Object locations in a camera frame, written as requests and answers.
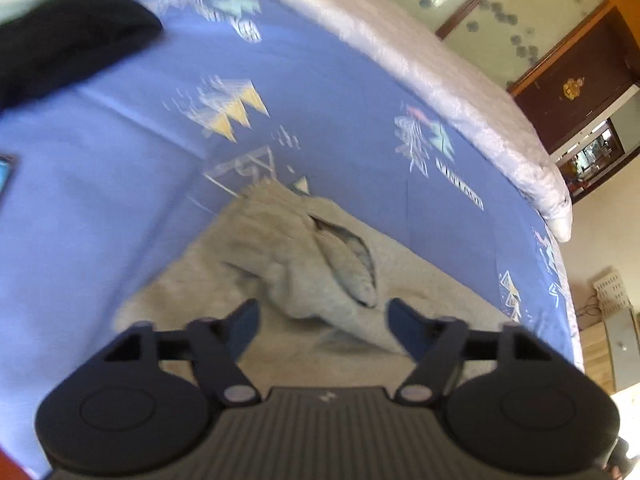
gray towel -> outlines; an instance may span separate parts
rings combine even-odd
[[[149,319],[160,330],[180,328],[197,317],[224,317],[248,297],[260,301],[262,323],[239,364],[263,393],[273,385],[395,389],[414,364],[386,328],[389,298],[478,330],[500,330],[508,321],[335,203],[264,180],[127,301],[116,327]],[[464,376],[489,369],[476,363]]]

yellow triangle pattern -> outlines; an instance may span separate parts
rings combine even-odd
[[[255,91],[253,84],[249,83],[249,86],[244,90],[242,90],[242,93],[240,94],[239,97],[242,99],[243,102],[255,108],[260,113],[265,114],[267,117],[270,116],[269,112],[267,111],[267,107],[262,102],[262,99],[260,99],[258,92]]]
[[[246,116],[246,110],[242,105],[240,99],[234,99],[229,104],[225,105],[223,112],[231,117],[233,120],[238,121],[242,126],[250,128],[249,119]]]
[[[217,134],[226,137],[231,142],[237,142],[234,137],[234,131],[231,128],[231,123],[229,122],[229,118],[226,116],[224,112],[220,112],[216,117],[211,121],[210,124],[207,125],[209,130],[213,130]]]
[[[311,195],[309,193],[309,182],[306,180],[306,176],[303,175],[299,179],[297,179],[293,184],[291,184],[295,189],[301,191],[305,195]]]

white basket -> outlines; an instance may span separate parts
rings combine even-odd
[[[609,274],[593,282],[593,288],[596,289],[603,318],[606,319],[623,308],[631,308],[625,284],[617,269],[612,269]]]

screw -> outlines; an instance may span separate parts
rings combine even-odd
[[[409,402],[426,402],[433,397],[433,391],[422,384],[408,384],[400,390],[400,395]]]
[[[248,402],[256,396],[256,391],[246,384],[235,384],[225,390],[225,399],[229,402]]]

white wall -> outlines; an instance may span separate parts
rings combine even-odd
[[[611,115],[625,153],[640,144],[640,93],[635,94],[622,108]]]
[[[640,310],[640,156],[574,206],[572,238],[561,251],[578,311],[610,266]]]

